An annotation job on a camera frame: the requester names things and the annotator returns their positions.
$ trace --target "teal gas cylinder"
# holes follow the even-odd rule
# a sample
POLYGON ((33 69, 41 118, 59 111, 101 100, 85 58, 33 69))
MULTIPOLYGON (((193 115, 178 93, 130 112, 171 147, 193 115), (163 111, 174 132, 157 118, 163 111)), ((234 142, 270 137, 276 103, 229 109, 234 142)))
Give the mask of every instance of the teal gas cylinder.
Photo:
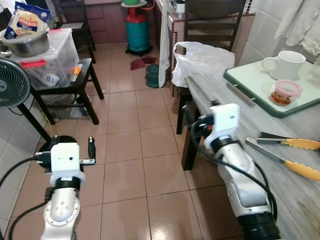
POLYGON ((128 47, 126 53, 142 57, 152 50, 149 43, 148 18, 144 14, 136 15, 135 9, 129 9, 129 15, 125 19, 128 47))

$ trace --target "white plastic bag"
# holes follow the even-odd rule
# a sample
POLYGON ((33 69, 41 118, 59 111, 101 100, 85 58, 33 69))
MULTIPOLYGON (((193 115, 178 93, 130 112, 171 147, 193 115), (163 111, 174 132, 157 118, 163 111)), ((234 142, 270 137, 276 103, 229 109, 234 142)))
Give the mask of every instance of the white plastic bag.
POLYGON ((173 52, 176 66, 172 72, 172 83, 177 87, 187 88, 185 77, 195 74, 210 74, 215 79, 223 78, 225 70, 235 65, 234 53, 196 41, 177 42, 173 52), (185 55, 176 53, 178 45, 186 48, 185 55))

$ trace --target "food package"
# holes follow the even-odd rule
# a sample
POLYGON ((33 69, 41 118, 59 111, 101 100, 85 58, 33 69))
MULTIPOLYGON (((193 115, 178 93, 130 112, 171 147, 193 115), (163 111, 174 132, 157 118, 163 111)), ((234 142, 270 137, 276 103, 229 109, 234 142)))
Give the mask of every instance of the food package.
POLYGON ((16 39, 35 34, 44 29, 51 11, 35 5, 15 2, 14 13, 10 19, 4 37, 16 39))

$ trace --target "tiled floor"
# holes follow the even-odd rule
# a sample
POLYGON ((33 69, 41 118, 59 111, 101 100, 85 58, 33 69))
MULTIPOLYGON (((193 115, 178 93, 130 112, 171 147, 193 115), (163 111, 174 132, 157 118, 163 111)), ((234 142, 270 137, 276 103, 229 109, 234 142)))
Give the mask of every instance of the tiled floor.
MULTIPOLYGON (((136 57, 124 49, 121 44, 98 46, 95 52, 105 99, 92 85, 87 93, 99 125, 82 117, 45 127, 51 135, 74 136, 82 158, 88 154, 88 137, 95 138, 96 165, 84 167, 86 183, 80 190, 78 239, 242 240, 217 168, 197 156, 193 170, 182 170, 187 129, 175 134, 179 99, 167 87, 148 88, 145 69, 130 71, 136 57)), ((151 54, 159 58, 156 48, 151 54)), ((49 185, 49 176, 32 163, 12 220, 43 202, 49 185)), ((43 209, 18 223, 15 240, 40 239, 43 209)))

